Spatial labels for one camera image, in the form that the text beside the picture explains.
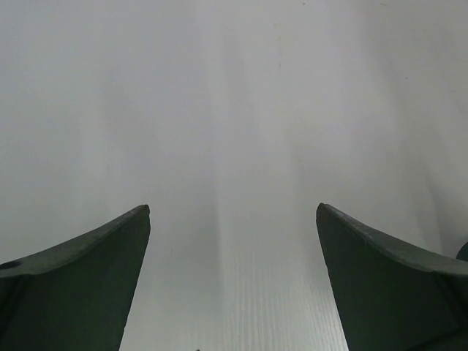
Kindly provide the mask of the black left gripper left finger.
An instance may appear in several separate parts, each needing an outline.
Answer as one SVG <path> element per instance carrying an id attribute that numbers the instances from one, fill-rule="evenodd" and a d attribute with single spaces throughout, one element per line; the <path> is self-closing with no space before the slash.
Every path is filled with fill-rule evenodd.
<path id="1" fill-rule="evenodd" d="M 148 205 L 1 264 L 2 350 L 119 350 L 150 237 Z"/>

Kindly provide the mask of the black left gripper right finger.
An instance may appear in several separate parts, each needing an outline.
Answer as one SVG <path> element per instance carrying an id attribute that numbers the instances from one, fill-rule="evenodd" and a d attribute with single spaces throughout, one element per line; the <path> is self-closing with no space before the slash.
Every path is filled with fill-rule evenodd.
<path id="1" fill-rule="evenodd" d="M 467 349 L 467 262 L 328 204 L 319 204 L 316 224 L 349 350 Z"/>

